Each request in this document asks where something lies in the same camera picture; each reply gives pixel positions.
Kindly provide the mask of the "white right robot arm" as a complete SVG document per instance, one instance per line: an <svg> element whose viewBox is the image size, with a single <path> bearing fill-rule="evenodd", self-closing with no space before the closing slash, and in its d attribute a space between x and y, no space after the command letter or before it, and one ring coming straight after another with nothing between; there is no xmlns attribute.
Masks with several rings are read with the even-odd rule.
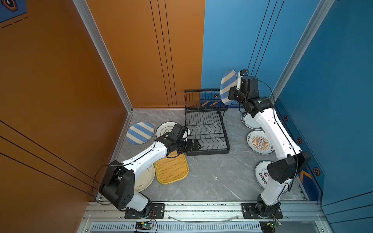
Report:
<svg viewBox="0 0 373 233"><path fill-rule="evenodd" d="M299 172L310 161L310 154L303 152L291 139L279 120L275 106L268 97L259 95L259 79L248 76L248 70L236 73L230 70L221 81L223 102L237 101L261 126L273 145L277 161L268 165L269 180L257 199L257 207L277 207L284 191L290 191Z"/></svg>

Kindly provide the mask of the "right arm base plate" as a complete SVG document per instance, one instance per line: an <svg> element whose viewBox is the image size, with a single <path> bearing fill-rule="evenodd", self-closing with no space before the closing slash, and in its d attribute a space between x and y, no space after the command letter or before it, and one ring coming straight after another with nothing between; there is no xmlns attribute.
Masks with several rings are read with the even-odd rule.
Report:
<svg viewBox="0 0 373 233"><path fill-rule="evenodd" d="M272 206L267 206L265 203L242 203L241 211L244 219L282 219L283 214L280 209L281 203Z"/></svg>

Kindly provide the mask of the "yellow woven tray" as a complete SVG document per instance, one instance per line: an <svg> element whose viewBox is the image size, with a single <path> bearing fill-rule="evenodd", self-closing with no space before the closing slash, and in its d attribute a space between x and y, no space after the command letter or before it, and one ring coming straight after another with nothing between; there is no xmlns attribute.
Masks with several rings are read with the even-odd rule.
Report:
<svg viewBox="0 0 373 233"><path fill-rule="evenodd" d="M170 158L164 157L154 163L156 178L163 185L185 179L189 174L189 166L185 154L170 153Z"/></svg>

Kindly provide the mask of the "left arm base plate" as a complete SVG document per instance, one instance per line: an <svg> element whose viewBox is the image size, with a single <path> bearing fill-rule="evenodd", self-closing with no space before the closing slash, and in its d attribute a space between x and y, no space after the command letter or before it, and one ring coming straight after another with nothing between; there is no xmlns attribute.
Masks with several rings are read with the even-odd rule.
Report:
<svg viewBox="0 0 373 233"><path fill-rule="evenodd" d="M143 211L139 212L135 209L127 209L125 211L125 219L163 219L165 213L164 203L147 204Z"/></svg>

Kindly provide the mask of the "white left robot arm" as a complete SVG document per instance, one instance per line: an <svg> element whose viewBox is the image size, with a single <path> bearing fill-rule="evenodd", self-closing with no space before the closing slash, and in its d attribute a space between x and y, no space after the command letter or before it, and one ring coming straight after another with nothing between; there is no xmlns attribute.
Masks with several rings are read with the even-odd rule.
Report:
<svg viewBox="0 0 373 233"><path fill-rule="evenodd" d="M151 212L152 201L135 191L135 181L139 175L158 160L170 158L171 152L181 155L201 148L202 145L197 139L188 136L186 126L176 124L170 132L155 139L149 148L131 159L124 162L114 160L109 165L100 167L106 168L106 171L98 192L118 210L132 209L147 216Z"/></svg>

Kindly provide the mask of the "white plate red characters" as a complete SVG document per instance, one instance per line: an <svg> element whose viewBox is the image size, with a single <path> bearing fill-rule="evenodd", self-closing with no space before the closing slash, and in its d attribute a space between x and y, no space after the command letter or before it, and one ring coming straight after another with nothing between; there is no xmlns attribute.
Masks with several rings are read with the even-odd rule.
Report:
<svg viewBox="0 0 373 233"><path fill-rule="evenodd" d="M261 161L259 162L254 170L255 178L258 184L264 189L269 181L269 172L268 172L268 165L271 164L272 161Z"/></svg>

